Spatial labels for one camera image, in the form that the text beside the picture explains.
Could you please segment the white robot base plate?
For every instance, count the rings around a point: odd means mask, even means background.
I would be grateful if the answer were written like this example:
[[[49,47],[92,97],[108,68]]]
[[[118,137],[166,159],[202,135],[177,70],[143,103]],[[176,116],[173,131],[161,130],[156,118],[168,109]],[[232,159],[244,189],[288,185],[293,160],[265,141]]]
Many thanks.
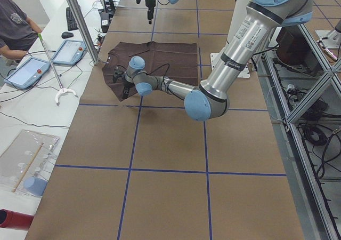
[[[220,58],[220,54],[219,53],[211,53],[210,54],[210,65],[212,68],[212,71],[215,69],[217,62],[218,62],[218,58]],[[233,69],[236,69],[237,71],[239,71],[239,75],[238,78],[250,78],[250,72],[249,72],[249,68],[248,65],[245,65],[243,70],[241,70],[241,66],[237,63],[233,63],[233,62],[229,62],[228,63],[229,66],[231,66]]]

